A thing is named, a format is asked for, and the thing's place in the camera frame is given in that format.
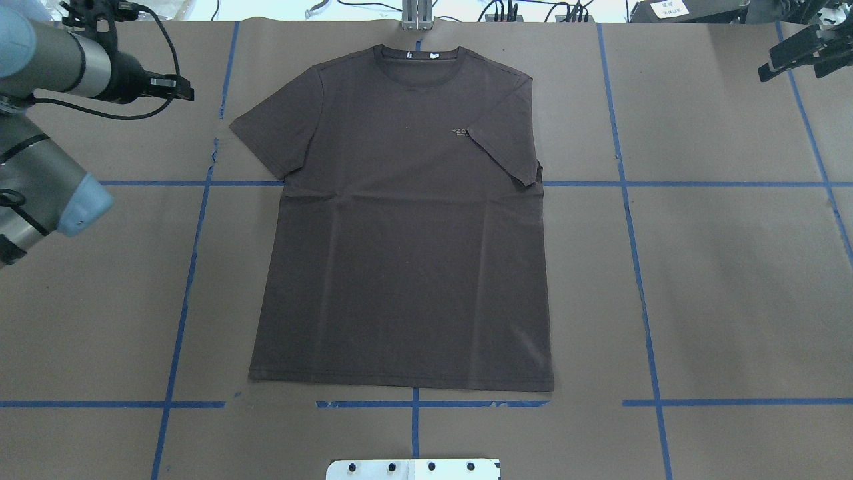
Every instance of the wire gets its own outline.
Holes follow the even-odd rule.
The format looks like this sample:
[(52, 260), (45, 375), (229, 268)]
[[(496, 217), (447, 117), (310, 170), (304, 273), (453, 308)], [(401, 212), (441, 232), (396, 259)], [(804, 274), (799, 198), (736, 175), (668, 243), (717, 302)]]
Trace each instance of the wire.
[(26, 203), (24, 194), (17, 190), (0, 189), (0, 207), (21, 207)]
[[(175, 51), (175, 44), (173, 44), (171, 42), (171, 38), (169, 38), (169, 34), (166, 32), (165, 27), (163, 26), (163, 22), (160, 21), (160, 18), (157, 16), (157, 14), (155, 14), (155, 12), (152, 9), (146, 7), (145, 5), (140, 5), (139, 3), (132, 3), (131, 5), (133, 6), (134, 9), (145, 12), (147, 14), (151, 14), (151, 16), (154, 18), (154, 21), (157, 23), (157, 26), (160, 28), (160, 31), (163, 33), (163, 37), (165, 38), (165, 42), (167, 44), (169, 44), (169, 50), (171, 50), (171, 59), (172, 59), (172, 62), (175, 64), (175, 75), (180, 76), (181, 75), (181, 68), (177, 65), (177, 52)], [(111, 119), (111, 120), (142, 120), (142, 119), (147, 119), (149, 117), (153, 117), (156, 114), (165, 110), (165, 108), (169, 106), (171, 101), (175, 99), (175, 91), (173, 91), (172, 93), (169, 94), (169, 96), (166, 98), (165, 102), (163, 102), (162, 105), (160, 105), (159, 107), (155, 108), (154, 110), (152, 110), (146, 114), (141, 114), (141, 115), (113, 115), (113, 114), (108, 114), (105, 112), (99, 112), (97, 110), (92, 110), (90, 108), (81, 107), (81, 106), (75, 105), (73, 103), (63, 102), (62, 100), (55, 100), (54, 98), (31, 97), (31, 99), (34, 103), (52, 103), (54, 105), (61, 105), (62, 107), (72, 108), (72, 109), (77, 110), (79, 112), (83, 112), (85, 114), (96, 115), (99, 117), (103, 117), (105, 119)]]
[(488, 3), (485, 5), (485, 8), (483, 9), (483, 11), (482, 11), (482, 12), (480, 12), (480, 16), (479, 16), (479, 17), (477, 17), (477, 21), (483, 20), (483, 17), (485, 16), (485, 12), (486, 12), (486, 11), (489, 9), (489, 7), (491, 7), (492, 5), (495, 5), (495, 21), (497, 21), (497, 4), (499, 4), (499, 3), (501, 4), (501, 7), (503, 7), (503, 0), (491, 0), (491, 2), (488, 2)]
[(788, 20), (788, 16), (791, 15), (793, 11), (793, 7), (791, 5), (791, 0), (781, 0), (782, 4), (782, 18), (780, 20), (785, 21)]
[(376, 5), (379, 7), (385, 7), (386, 9), (394, 10), (395, 12), (402, 12), (403, 11), (402, 9), (398, 9), (397, 7), (392, 7), (391, 5), (386, 5), (384, 3), (378, 3), (378, 2), (350, 3), (350, 2), (344, 2), (343, 0), (338, 0), (338, 3), (340, 3), (341, 5), (350, 5), (351, 7), (367, 7), (369, 5)]
[(540, 3), (542, 5), (551, 5), (551, 10), (548, 11), (548, 15), (545, 16), (545, 21), (551, 18), (551, 14), (554, 12), (558, 6), (563, 5), (566, 7), (566, 18), (563, 21), (572, 21), (572, 17), (577, 15), (577, 21), (582, 21), (582, 17), (586, 16), (589, 18), (589, 10), (587, 9), (587, 5), (594, 2), (595, 0), (589, 0), (588, 2), (581, 4), (580, 2), (575, 3), (574, 5), (569, 4), (568, 2), (546, 2), (544, 0), (515, 0), (516, 3)]
[(548, 14), (547, 14), (547, 15), (545, 15), (545, 21), (548, 21), (548, 19), (549, 19), (549, 18), (551, 18), (551, 14), (554, 12), (554, 9), (556, 9), (556, 8), (557, 8), (557, 7), (559, 7), (560, 5), (565, 5), (565, 6), (566, 6), (566, 18), (568, 18), (568, 17), (569, 17), (569, 13), (570, 13), (570, 11), (569, 11), (569, 10), (572, 8), (572, 6), (571, 6), (571, 5), (569, 5), (569, 4), (568, 4), (568, 3), (566, 3), (566, 2), (557, 2), (557, 3), (553, 3), (553, 4), (552, 4), (552, 6), (551, 6), (551, 10), (549, 10), (549, 11), (548, 11)]

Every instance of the t-shirt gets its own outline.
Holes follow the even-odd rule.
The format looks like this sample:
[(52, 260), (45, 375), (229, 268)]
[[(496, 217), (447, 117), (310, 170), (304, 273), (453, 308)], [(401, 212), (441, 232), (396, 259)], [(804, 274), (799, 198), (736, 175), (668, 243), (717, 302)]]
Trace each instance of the t-shirt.
[(376, 45), (231, 124), (285, 179), (249, 377), (551, 391), (532, 79)]

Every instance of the neckline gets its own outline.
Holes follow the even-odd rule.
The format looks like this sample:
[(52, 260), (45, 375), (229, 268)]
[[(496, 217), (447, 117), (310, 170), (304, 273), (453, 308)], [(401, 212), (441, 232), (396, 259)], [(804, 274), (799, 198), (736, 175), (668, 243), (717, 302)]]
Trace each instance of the neckline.
[[(459, 70), (462, 68), (462, 63), (464, 63), (467, 57), (467, 49), (465, 47), (460, 46), (448, 51), (413, 51), (397, 50), (390, 47), (386, 47), (383, 44), (378, 44), (373, 47), (373, 54), (374, 65), (376, 66), (376, 68), (379, 69), (380, 72), (382, 72), (382, 75), (388, 80), (390, 80), (392, 83), (409, 88), (431, 88), (444, 85), (456, 77), (456, 75), (459, 73)], [(436, 54), (438, 54), (437, 59), (431, 57), (432, 55)], [(453, 67), (449, 70), (449, 72), (447, 72), (447, 74), (430, 82), (406, 82), (400, 79), (395, 79), (388, 72), (388, 64), (391, 62), (397, 62), (397, 64), (410, 63), (417, 65), (430, 61), (453, 61)]]

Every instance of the blue painter's tape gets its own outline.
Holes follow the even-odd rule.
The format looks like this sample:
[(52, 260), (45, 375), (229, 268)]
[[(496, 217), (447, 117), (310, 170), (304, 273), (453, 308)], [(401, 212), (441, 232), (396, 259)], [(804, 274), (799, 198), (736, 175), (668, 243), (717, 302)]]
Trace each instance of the blue painter's tape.
[(204, 180), (105, 180), (105, 186), (118, 187), (203, 187)]
[(163, 408), (164, 401), (3, 400), (0, 408)]
[[(165, 186), (165, 187), (203, 187), (204, 180), (105, 180), (107, 186)], [(631, 188), (636, 187), (755, 187), (755, 188), (814, 188), (823, 187), (823, 182), (709, 182), (709, 181), (638, 181), (627, 182)], [(213, 187), (280, 187), (281, 180), (213, 180)], [(602, 180), (546, 180), (546, 187), (621, 187), (622, 182)], [(830, 182), (836, 188), (853, 187), (853, 182)]]
[(225, 408), (224, 401), (173, 401), (170, 408)]
[(821, 182), (626, 182), (629, 187), (763, 187), (763, 188), (809, 188), (822, 187)]
[[(234, 53), (237, 45), (237, 34), (240, 31), (240, 22), (234, 23), (234, 30), (231, 33), (231, 46), (228, 53), (228, 66), (225, 68), (225, 79), (222, 86), (222, 103), (219, 105), (219, 119), (225, 115), (225, 102), (228, 98), (228, 90), (231, 80), (231, 71), (234, 67)], [(187, 313), (189, 311), (189, 292), (193, 286), (195, 277), (195, 265), (199, 254), (199, 240), (201, 237), (201, 228), (205, 222), (205, 212), (207, 210), (207, 199), (210, 196), (211, 184), (213, 181), (213, 168), (216, 166), (216, 155), (218, 152), (218, 138), (213, 139), (213, 152), (211, 155), (212, 162), (207, 168), (205, 177), (205, 189), (201, 195), (201, 206), (199, 208), (199, 218), (195, 225), (195, 237), (193, 239), (193, 252), (189, 258), (189, 271), (187, 272), (187, 283), (183, 291), (183, 304), (181, 305), (181, 317), (177, 324), (177, 334), (175, 336), (175, 348), (171, 356), (171, 367), (169, 370), (169, 383), (166, 385), (165, 405), (163, 407), (163, 415), (160, 418), (160, 433), (157, 435), (157, 448), (154, 450), (154, 461), (151, 465), (151, 480), (157, 480), (160, 474), (160, 461), (163, 458), (163, 446), (165, 444), (165, 434), (169, 426), (169, 412), (171, 410), (172, 396), (175, 391), (175, 377), (177, 376), (177, 365), (181, 357), (181, 346), (183, 344), (183, 333), (187, 324)]]
[(424, 400), (421, 408), (539, 408), (548, 405), (547, 400)]
[[(164, 408), (164, 401), (0, 400), (0, 408)], [(224, 401), (175, 401), (171, 408), (225, 408)]]
[[(211, 158), (216, 161), (219, 150), (219, 139), (214, 138), (214, 150)], [(205, 180), (106, 180), (101, 182), (106, 186), (118, 187), (203, 187), (207, 184)], [(284, 185), (281, 180), (212, 180), (212, 187), (265, 187)]]
[(228, 66), (225, 67), (225, 81), (222, 83), (222, 103), (219, 104), (219, 119), (225, 116), (225, 101), (228, 100), (228, 87), (231, 83), (231, 68), (234, 66), (234, 52), (237, 49), (237, 33), (240, 32), (240, 22), (234, 22), (231, 33), (231, 48), (228, 52)]
[[(782, 34), (782, 25), (778, 21), (776, 22), (776, 34), (778, 35), (780, 42), (785, 40), (785, 35)], [(827, 189), (829, 203), (833, 208), (835, 224), (838, 226), (838, 231), (841, 234), (841, 243), (844, 245), (844, 251), (847, 253), (847, 261), (850, 263), (850, 266), (853, 266), (853, 246), (850, 245), (850, 237), (847, 235), (847, 228), (844, 226), (844, 220), (841, 218), (841, 212), (838, 210), (838, 202), (836, 202), (835, 200), (835, 193), (833, 192), (832, 184), (830, 184), (829, 182), (827, 169), (823, 164), (821, 150), (818, 149), (817, 141), (815, 141), (815, 134), (811, 130), (811, 122), (809, 121), (809, 115), (806, 114), (805, 106), (803, 105), (803, 98), (800, 96), (799, 88), (797, 87), (797, 80), (794, 78), (794, 73), (791, 70), (788, 70), (787, 73), (788, 81), (791, 83), (791, 90), (793, 90), (794, 93), (794, 100), (797, 103), (797, 108), (799, 108), (800, 117), (802, 117), (803, 119), (803, 125), (805, 126), (806, 135), (809, 136), (809, 143), (811, 144), (812, 153), (815, 154), (817, 169), (821, 172), (821, 179), (823, 180), (823, 185)]]
[(740, 407), (790, 405), (853, 405), (853, 398), (693, 398), (680, 400), (625, 400), (623, 407)]
[[(607, 107), (610, 110), (610, 125), (613, 134), (613, 146), (618, 161), (619, 181), (622, 184), (622, 200), (625, 209), (625, 220), (628, 223), (628, 239), (631, 246), (631, 257), (634, 260), (634, 276), (637, 283), (637, 289), (640, 293), (640, 304), (642, 306), (642, 320), (646, 328), (646, 354), (648, 357), (648, 370), (652, 375), (652, 391), (656, 401), (660, 400), (660, 385), (658, 382), (658, 368), (655, 364), (654, 346), (652, 343), (652, 329), (648, 321), (648, 309), (646, 306), (646, 292), (643, 289), (642, 271), (640, 269), (640, 257), (637, 253), (636, 235), (634, 233), (634, 219), (631, 215), (630, 199), (628, 197), (628, 180), (625, 176), (625, 165), (622, 158), (622, 143), (619, 140), (619, 130), (616, 123), (616, 108), (613, 104), (613, 90), (610, 82), (610, 69), (607, 66), (607, 51), (604, 44), (604, 32), (601, 29), (601, 23), (596, 24), (598, 29), (599, 52), (601, 53), (601, 69), (604, 72), (604, 85), (607, 93)], [(666, 424), (664, 422), (664, 409), (661, 406), (656, 408), (658, 416), (658, 433), (660, 436), (660, 449), (664, 460), (664, 473), (666, 480), (672, 480), (672, 465), (670, 462), (670, 447), (666, 437)]]
[[(418, 408), (538, 408), (548, 405), (547, 400), (418, 400)], [(317, 408), (413, 408), (408, 400), (354, 400), (318, 401)]]
[(412, 458), (416, 459), (421, 456), (421, 447), (419, 445), (420, 433), (418, 431), (420, 423), (419, 399), (421, 392), (419, 389), (412, 389)]
[(618, 187), (619, 182), (600, 182), (600, 181), (560, 181), (549, 180), (542, 182), (546, 187)]
[(284, 182), (281, 180), (213, 180), (211, 186), (214, 187), (280, 187)]
[(411, 408), (408, 400), (318, 401), (317, 408)]

